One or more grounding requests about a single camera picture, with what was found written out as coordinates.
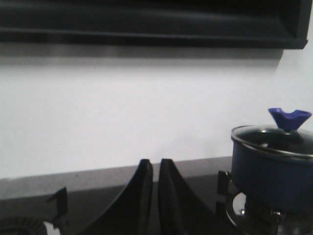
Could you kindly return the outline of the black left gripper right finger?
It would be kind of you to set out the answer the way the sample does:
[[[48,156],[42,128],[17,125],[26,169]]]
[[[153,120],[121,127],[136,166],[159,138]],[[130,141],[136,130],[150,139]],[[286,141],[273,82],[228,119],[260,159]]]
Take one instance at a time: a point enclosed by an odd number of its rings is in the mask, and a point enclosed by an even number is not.
[[[195,195],[170,159],[160,165],[158,213],[163,235],[229,234],[225,222]]]

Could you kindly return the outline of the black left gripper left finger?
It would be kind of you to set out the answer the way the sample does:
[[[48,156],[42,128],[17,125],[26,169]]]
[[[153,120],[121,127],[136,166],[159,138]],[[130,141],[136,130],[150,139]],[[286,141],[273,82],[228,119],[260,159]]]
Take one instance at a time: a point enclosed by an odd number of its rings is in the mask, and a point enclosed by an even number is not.
[[[145,235],[148,230],[153,187],[153,167],[142,159],[122,193],[83,235]]]

